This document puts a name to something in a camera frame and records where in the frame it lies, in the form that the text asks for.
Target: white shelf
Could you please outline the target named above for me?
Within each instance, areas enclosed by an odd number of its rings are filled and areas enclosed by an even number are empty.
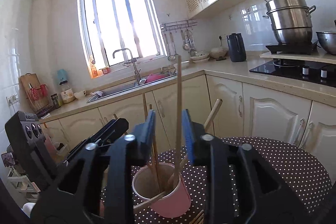
[[[262,58],[280,58],[280,59],[294,59],[294,60],[305,60],[305,61],[314,61],[314,62],[323,62],[336,64],[336,55],[329,54],[323,49],[318,48],[317,51],[314,51],[311,55],[305,54],[271,54],[271,52],[265,52],[260,55]]]

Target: wooden cutting board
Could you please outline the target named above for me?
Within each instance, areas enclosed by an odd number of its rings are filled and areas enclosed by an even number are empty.
[[[20,81],[21,81],[22,86],[25,89],[25,92],[26,92],[26,95],[27,95],[26,98],[29,102],[29,105],[35,111],[35,113],[38,113],[41,110],[44,110],[44,109],[46,109],[50,106],[49,96],[46,96],[46,97],[41,97],[40,96],[37,101],[31,100],[31,98],[29,96],[30,89],[31,89],[30,86],[29,86],[29,83],[31,84],[31,86],[33,88],[36,88],[38,90],[40,89],[40,86],[41,86],[40,81],[37,78],[37,75],[35,73],[34,74],[28,73],[26,75],[22,75],[20,77]]]

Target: window frame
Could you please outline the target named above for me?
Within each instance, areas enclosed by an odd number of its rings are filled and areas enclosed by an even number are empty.
[[[125,2],[126,2],[126,7],[127,7],[130,23],[131,23],[131,26],[132,26],[132,29],[133,29],[134,42],[137,46],[138,53],[139,53],[139,57],[136,58],[137,62],[143,63],[143,62],[147,62],[147,61],[152,60],[152,59],[157,59],[157,58],[161,58],[161,57],[166,56],[166,51],[165,51],[164,43],[162,41],[162,36],[159,35],[159,34],[161,34],[160,31],[159,31],[160,27],[158,25],[158,19],[157,19],[155,9],[153,7],[152,0],[144,0],[144,2],[145,2],[145,5],[146,5],[148,18],[149,18],[149,21],[150,21],[150,24],[151,24],[152,34],[153,34],[153,38],[154,38],[154,41],[155,41],[157,54],[147,56],[147,57],[143,57],[142,54],[141,54],[141,49],[140,49],[140,45],[139,45],[139,38],[137,37],[137,33],[135,31],[134,21],[133,21],[133,16],[132,16],[132,11],[131,11],[129,0],[125,0]],[[108,58],[107,58],[107,55],[106,55],[106,52],[105,52],[104,43],[103,43],[103,40],[102,40],[102,37],[101,37],[100,25],[99,25],[97,8],[96,8],[96,0],[92,0],[92,4],[93,4],[93,11],[94,11],[94,22],[95,22],[95,26],[97,28],[98,38],[99,38],[99,42],[100,42],[100,49],[101,49],[101,53],[102,53],[102,56],[103,56],[105,66],[111,68],[113,71],[120,70],[120,69],[125,67],[124,63],[129,61],[129,59],[127,58],[127,54],[126,54],[125,51],[122,51],[124,61],[121,62],[121,63],[118,63],[118,64],[114,64],[114,65],[109,64]],[[89,59],[90,55],[92,55],[94,57],[94,54],[92,52],[90,37],[89,37],[89,33],[88,33],[88,28],[87,28],[87,20],[86,20],[86,14],[85,14],[84,0],[79,1],[79,6],[80,6],[80,18],[81,18],[81,21],[82,21],[81,24],[82,24],[83,34],[84,34],[84,37],[83,37],[84,42],[85,42],[84,44],[85,44],[85,47],[86,47],[86,54],[87,54],[87,57]],[[115,0],[112,0],[112,6],[113,6],[113,12],[114,12],[114,16],[115,16],[115,23],[116,23],[116,26],[117,26],[117,29],[118,29],[118,34],[119,34],[120,47],[122,48],[122,47],[125,47],[125,44],[124,44],[124,41],[122,39],[122,35],[121,35],[121,31],[120,31]]]

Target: polka dot tablecloth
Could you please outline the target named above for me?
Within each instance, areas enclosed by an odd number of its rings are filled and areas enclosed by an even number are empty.
[[[258,152],[268,160],[274,169],[281,175],[287,184],[293,189],[298,198],[303,202],[309,213],[323,200],[324,196],[332,188],[328,173],[322,164],[312,155],[291,144],[260,138],[260,137],[231,137],[223,138],[223,142],[240,145],[250,143]],[[184,157],[186,149],[182,148],[181,157]],[[159,154],[159,161],[173,164],[174,151],[169,150]],[[140,169],[134,166],[132,175]],[[146,208],[134,215],[136,224],[143,223],[164,223],[164,224],[189,224],[191,220],[203,209],[205,209],[206,197],[206,167],[192,167],[186,164],[181,174],[190,194],[192,203],[189,210],[177,218],[163,218],[155,213],[151,208]],[[230,175],[234,178],[234,166],[230,166]],[[235,215],[239,214],[239,204],[236,198],[236,187],[232,181],[232,201]],[[142,200],[133,193],[134,205]]]

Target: silver bolt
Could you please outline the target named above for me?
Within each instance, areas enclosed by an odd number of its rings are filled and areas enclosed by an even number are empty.
[[[124,136],[125,141],[133,141],[135,140],[135,136],[133,134],[127,134]]]
[[[249,151],[252,149],[252,145],[250,145],[249,143],[243,143],[241,146],[245,151]]]
[[[212,141],[214,139],[214,136],[212,136],[210,134],[205,134],[205,135],[202,135],[201,138],[205,141]]]
[[[98,147],[96,143],[88,143],[87,145],[85,145],[86,150],[94,150],[96,147]]]

